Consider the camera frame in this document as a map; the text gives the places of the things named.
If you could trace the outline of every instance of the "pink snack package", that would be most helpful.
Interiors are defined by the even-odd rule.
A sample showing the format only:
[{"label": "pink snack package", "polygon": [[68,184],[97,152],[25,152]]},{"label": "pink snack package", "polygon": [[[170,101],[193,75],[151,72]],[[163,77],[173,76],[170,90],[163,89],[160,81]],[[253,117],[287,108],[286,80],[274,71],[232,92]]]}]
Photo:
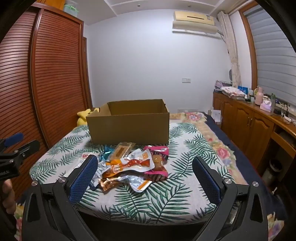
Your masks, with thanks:
[{"label": "pink snack package", "polygon": [[162,171],[146,171],[145,177],[151,179],[153,182],[165,180],[168,178],[168,171],[165,168]]},{"label": "pink snack package", "polygon": [[168,160],[169,149],[167,146],[145,146],[144,150],[149,149],[152,155],[161,155],[163,160]]},{"label": "pink snack package", "polygon": [[168,171],[164,168],[168,160],[169,148],[166,146],[145,146],[144,150],[150,150],[155,168],[145,172],[145,176],[152,181],[157,182],[168,178]]}]

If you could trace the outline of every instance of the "folded cloth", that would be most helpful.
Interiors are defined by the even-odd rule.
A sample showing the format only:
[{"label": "folded cloth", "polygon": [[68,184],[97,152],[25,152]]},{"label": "folded cloth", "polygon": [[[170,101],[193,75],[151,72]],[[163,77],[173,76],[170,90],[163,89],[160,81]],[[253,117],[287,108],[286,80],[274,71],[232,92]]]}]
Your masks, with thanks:
[{"label": "folded cloth", "polygon": [[239,96],[239,97],[245,96],[244,92],[242,92],[239,89],[232,87],[232,86],[221,87],[221,90],[223,90],[223,93],[230,98],[233,98],[234,96]]}]

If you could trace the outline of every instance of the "tissue box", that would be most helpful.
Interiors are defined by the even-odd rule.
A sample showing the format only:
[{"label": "tissue box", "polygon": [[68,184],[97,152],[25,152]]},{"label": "tissue box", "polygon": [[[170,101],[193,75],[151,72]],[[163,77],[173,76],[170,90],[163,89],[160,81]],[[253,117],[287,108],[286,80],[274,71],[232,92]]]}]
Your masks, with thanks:
[{"label": "tissue box", "polygon": [[270,112],[271,111],[271,101],[264,100],[260,105],[260,109]]}]

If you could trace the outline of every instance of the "trash can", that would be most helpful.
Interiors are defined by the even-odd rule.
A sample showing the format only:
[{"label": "trash can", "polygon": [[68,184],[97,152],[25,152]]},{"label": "trash can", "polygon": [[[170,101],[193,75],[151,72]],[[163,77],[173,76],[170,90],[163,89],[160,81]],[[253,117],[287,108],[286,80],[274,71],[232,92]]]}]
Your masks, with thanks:
[{"label": "trash can", "polygon": [[283,169],[283,166],[279,162],[279,160],[275,158],[271,158],[269,161],[269,166],[266,168],[262,176],[262,179],[265,182],[265,184],[267,186],[270,186],[274,182],[276,176],[279,175],[282,169]]}]

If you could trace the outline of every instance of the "water bottle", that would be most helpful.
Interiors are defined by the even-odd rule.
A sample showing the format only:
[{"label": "water bottle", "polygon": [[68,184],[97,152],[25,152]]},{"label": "water bottle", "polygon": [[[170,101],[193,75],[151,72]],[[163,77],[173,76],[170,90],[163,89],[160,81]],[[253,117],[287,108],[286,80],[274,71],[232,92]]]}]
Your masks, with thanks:
[{"label": "water bottle", "polygon": [[276,96],[275,96],[274,93],[271,93],[270,101],[271,101],[270,112],[273,113],[274,112],[274,107],[276,106]]}]

